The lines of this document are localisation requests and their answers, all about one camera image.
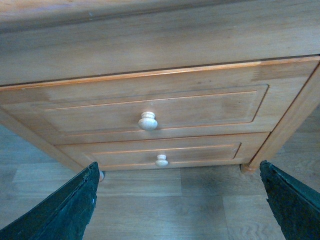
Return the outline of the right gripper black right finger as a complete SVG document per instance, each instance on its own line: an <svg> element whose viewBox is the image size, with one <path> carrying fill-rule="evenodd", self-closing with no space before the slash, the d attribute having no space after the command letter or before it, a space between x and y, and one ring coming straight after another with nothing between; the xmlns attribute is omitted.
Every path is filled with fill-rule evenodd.
<svg viewBox="0 0 320 240"><path fill-rule="evenodd" d="M287 240L320 238L320 193L270 162L260 163L267 202Z"/></svg>

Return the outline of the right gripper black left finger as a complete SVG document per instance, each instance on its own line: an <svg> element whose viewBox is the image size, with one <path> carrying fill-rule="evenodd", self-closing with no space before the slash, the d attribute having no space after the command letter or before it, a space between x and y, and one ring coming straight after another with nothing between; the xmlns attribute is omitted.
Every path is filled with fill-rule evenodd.
<svg viewBox="0 0 320 240"><path fill-rule="evenodd" d="M1 229L2 240L81 240L97 203L93 162L33 209Z"/></svg>

